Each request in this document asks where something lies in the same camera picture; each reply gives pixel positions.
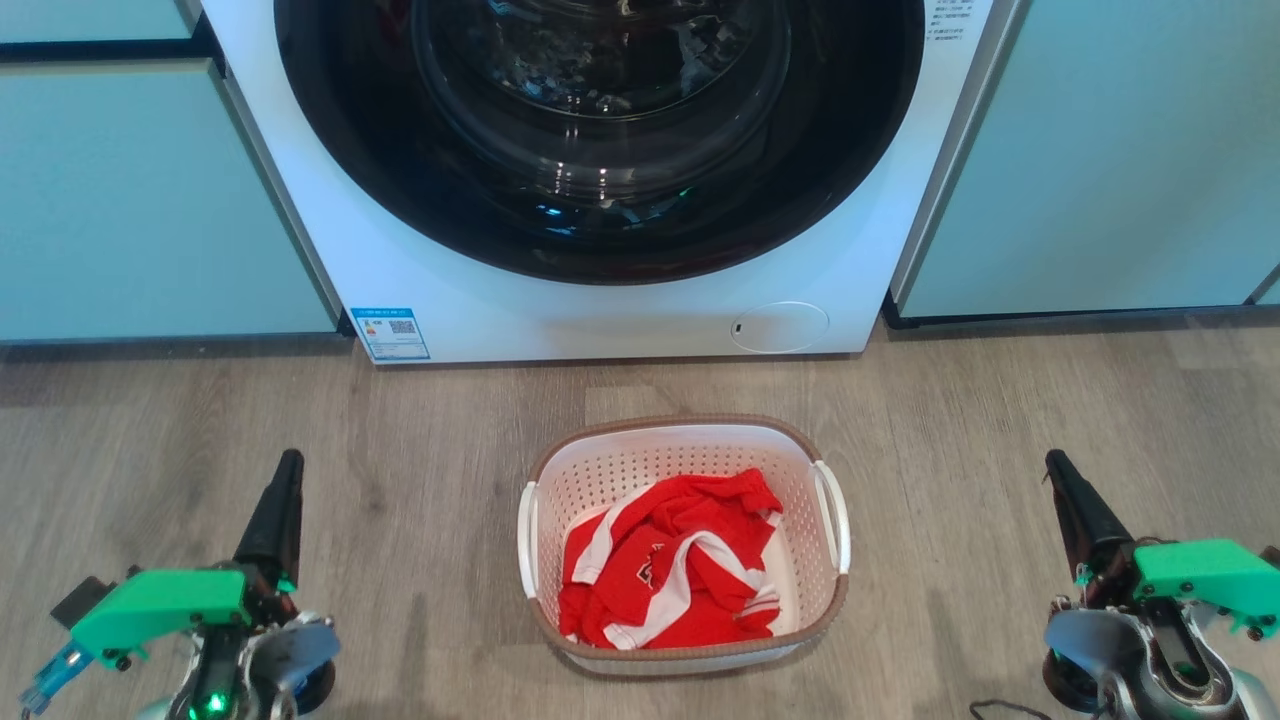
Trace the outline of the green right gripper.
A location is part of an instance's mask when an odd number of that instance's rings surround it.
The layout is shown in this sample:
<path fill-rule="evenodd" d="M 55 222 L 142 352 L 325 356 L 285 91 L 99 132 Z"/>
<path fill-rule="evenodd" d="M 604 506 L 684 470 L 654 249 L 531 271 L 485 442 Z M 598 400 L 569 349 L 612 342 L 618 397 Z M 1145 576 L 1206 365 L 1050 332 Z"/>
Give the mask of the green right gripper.
<path fill-rule="evenodd" d="M 1083 606 L 1207 603 L 1231 618 L 1234 632 L 1277 629 L 1276 548 L 1254 553 L 1233 539 L 1138 543 L 1065 451 L 1050 450 L 1044 465 Z"/>

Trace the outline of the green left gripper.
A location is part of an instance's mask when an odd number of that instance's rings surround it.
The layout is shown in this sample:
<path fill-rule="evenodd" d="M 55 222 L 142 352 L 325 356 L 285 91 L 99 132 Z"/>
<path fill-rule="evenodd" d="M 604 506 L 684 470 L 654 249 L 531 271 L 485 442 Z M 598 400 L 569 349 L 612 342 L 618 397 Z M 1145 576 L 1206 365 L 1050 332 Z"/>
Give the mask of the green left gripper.
<path fill-rule="evenodd" d="M 305 456 L 285 450 L 234 552 L 210 568 L 132 569 L 119 583 L 84 579 L 70 593 L 70 638 L 118 666 L 157 638 L 180 632 L 282 626 L 298 611 Z"/>

